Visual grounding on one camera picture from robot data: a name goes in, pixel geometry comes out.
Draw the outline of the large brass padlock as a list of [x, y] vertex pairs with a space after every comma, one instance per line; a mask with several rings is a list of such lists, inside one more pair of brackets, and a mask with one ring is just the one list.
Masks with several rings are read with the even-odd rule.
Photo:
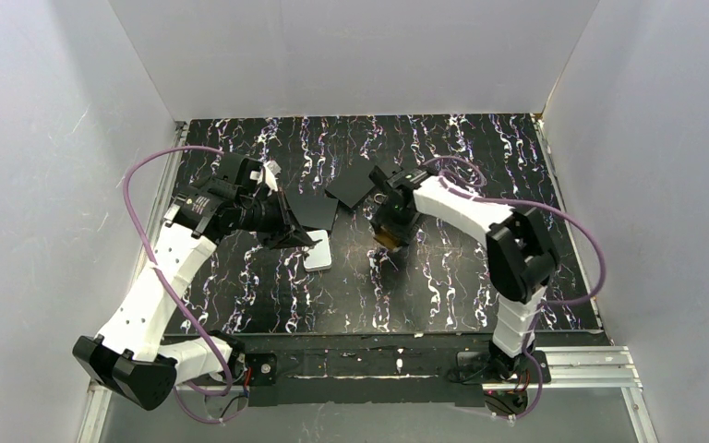
[[402, 247], [401, 240], [386, 231], [375, 232], [374, 240], [390, 251], [398, 250]]

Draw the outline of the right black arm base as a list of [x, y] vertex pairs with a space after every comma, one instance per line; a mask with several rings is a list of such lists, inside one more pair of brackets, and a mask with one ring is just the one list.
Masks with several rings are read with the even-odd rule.
[[487, 414], [493, 419], [514, 423], [531, 413], [552, 380], [547, 354], [532, 350], [530, 358], [520, 354], [513, 369], [499, 366], [485, 352], [458, 353], [446, 379], [457, 385], [480, 388]]

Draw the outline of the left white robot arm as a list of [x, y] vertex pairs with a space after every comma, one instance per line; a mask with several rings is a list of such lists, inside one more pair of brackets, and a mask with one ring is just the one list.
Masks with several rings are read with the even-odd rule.
[[199, 377], [219, 374], [230, 388], [248, 372], [244, 344], [226, 333], [207, 332], [182, 296], [232, 233], [256, 233], [268, 249], [316, 243], [290, 209], [279, 171], [273, 161], [220, 153], [213, 174], [174, 196], [155, 241], [131, 206], [129, 190], [123, 190], [147, 262], [112, 317], [94, 336], [79, 337], [72, 349], [95, 383], [152, 411], [178, 386]]

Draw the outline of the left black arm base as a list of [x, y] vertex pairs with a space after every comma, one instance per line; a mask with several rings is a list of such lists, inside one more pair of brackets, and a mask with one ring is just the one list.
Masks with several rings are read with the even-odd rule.
[[230, 362], [230, 380], [224, 370], [182, 382], [174, 398], [183, 413], [204, 425], [225, 425], [251, 406], [255, 389], [271, 387], [278, 379], [275, 353], [239, 353]]

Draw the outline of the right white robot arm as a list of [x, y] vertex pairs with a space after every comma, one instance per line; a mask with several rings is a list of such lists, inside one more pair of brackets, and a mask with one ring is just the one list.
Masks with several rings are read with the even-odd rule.
[[540, 211], [488, 202], [427, 168], [387, 175], [374, 167], [369, 178], [385, 197], [371, 219], [380, 245], [390, 251], [408, 246], [419, 219], [427, 216], [484, 247], [489, 279], [499, 294], [491, 351], [510, 360], [526, 352], [534, 341], [540, 301], [559, 266]]

